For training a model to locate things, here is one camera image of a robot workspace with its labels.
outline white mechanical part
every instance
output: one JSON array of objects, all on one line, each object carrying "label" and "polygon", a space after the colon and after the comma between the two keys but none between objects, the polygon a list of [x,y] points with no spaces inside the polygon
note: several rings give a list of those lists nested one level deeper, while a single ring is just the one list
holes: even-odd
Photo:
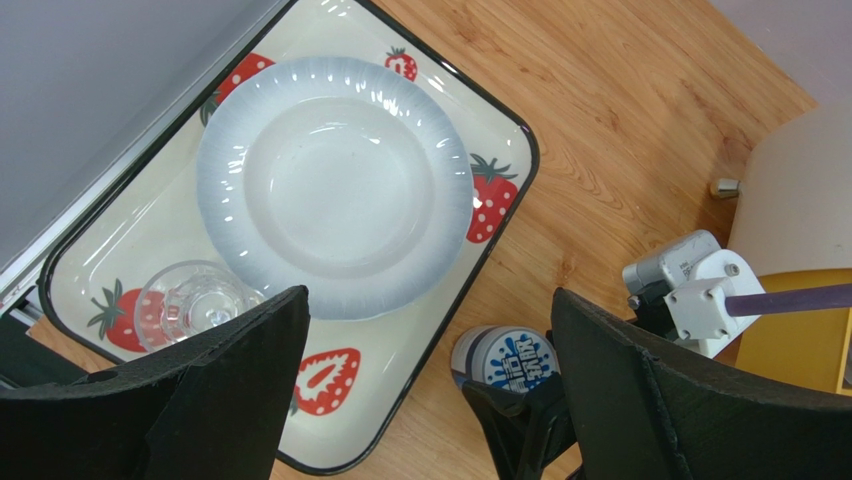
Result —
[{"label": "white mechanical part", "polygon": [[760,293],[766,291],[738,254],[719,250],[704,257],[689,272],[689,279],[665,296],[680,337],[675,343],[715,357],[760,317],[732,317],[725,299]]}]

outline wooden floor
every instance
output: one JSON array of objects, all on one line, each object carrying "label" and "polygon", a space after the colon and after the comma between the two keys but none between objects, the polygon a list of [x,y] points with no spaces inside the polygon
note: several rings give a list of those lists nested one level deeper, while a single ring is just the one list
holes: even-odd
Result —
[{"label": "wooden floor", "polygon": [[[482,324],[546,330],[556,287],[626,318],[622,267],[697,228],[725,242],[735,202],[712,201],[708,182],[740,176],[766,134],[815,102],[706,0],[378,3],[525,118],[542,158],[381,443],[341,478],[495,478],[449,375],[456,338]],[[33,336],[104,366],[49,325]],[[579,462],[572,449],[545,478]],[[273,473],[301,477],[280,462]]]}]

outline blue and white container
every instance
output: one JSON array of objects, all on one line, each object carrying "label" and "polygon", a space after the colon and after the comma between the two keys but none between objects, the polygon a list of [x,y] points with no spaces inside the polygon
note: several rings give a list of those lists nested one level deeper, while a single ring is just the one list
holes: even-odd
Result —
[{"label": "blue and white container", "polygon": [[453,376],[526,393],[559,372],[550,342],[524,327],[482,326],[465,332],[453,347]]}]

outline strawberry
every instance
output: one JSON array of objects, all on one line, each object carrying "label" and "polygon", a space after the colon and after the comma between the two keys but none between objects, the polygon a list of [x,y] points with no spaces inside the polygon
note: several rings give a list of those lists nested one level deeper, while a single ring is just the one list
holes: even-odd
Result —
[{"label": "strawberry", "polygon": [[388,58],[385,60],[385,67],[412,82],[417,78],[417,62],[411,58],[411,55],[405,53],[404,48],[391,47],[391,53],[388,53]]},{"label": "strawberry", "polygon": [[210,98],[201,105],[201,109],[199,110],[201,123],[204,124],[204,126],[207,126],[207,122],[210,120],[210,117],[213,116],[213,113],[219,105],[225,101],[228,95],[230,95],[240,83],[253,77],[257,74],[257,72],[264,68],[274,64],[275,62],[272,60],[256,53],[249,53],[246,55],[246,58],[244,58],[243,61],[234,68],[234,71],[228,75],[228,78],[226,78],[225,81],[219,85],[219,88],[210,95]]},{"label": "strawberry", "polygon": [[[141,290],[137,288],[124,293],[121,281],[116,278],[114,290],[103,288],[103,292],[106,305],[101,305],[92,297],[92,303],[97,305],[101,313],[89,320],[88,326],[100,326],[98,337],[101,340],[106,336],[110,343],[117,347],[131,352],[145,352],[145,347],[139,343],[139,338],[136,336],[136,327],[133,323],[133,311]],[[148,294],[147,299],[162,305],[162,294],[156,295],[159,296],[154,297]],[[160,328],[159,318],[154,319],[153,316],[148,316],[152,318],[142,322],[142,329],[146,332],[148,341],[156,344],[165,342],[165,333]]]},{"label": "strawberry", "polygon": [[507,175],[511,165],[497,168],[497,159],[491,163],[475,153],[470,154],[476,162],[471,165],[473,173],[473,218],[467,231],[467,239],[482,243],[492,236],[518,196],[518,187],[509,180],[517,175]]},{"label": "strawberry", "polygon": [[302,360],[295,391],[299,410],[320,416],[340,408],[352,390],[360,366],[361,352],[354,348],[319,353]]}]

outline tray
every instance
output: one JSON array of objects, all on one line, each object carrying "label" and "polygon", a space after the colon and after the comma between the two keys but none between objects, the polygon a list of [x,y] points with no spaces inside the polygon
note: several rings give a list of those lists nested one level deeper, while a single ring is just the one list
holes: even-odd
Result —
[{"label": "tray", "polygon": [[[223,264],[195,202],[195,154],[206,120],[223,95],[253,72],[316,55],[381,64],[423,88],[461,136],[478,195],[461,255],[437,287],[375,319],[312,322],[297,381],[300,408],[287,420],[279,458],[306,473],[332,474],[356,465],[379,441],[529,188],[539,160],[522,119],[371,2],[294,0],[283,7],[71,229],[45,263],[40,291],[49,320],[78,342],[115,362],[144,355],[134,343],[129,315],[118,318],[103,338],[98,326],[88,325],[101,312],[93,299],[103,305],[115,297],[114,305],[132,312],[128,305],[138,289],[164,267],[186,260]],[[508,169],[486,184],[476,172],[492,162]]]}]

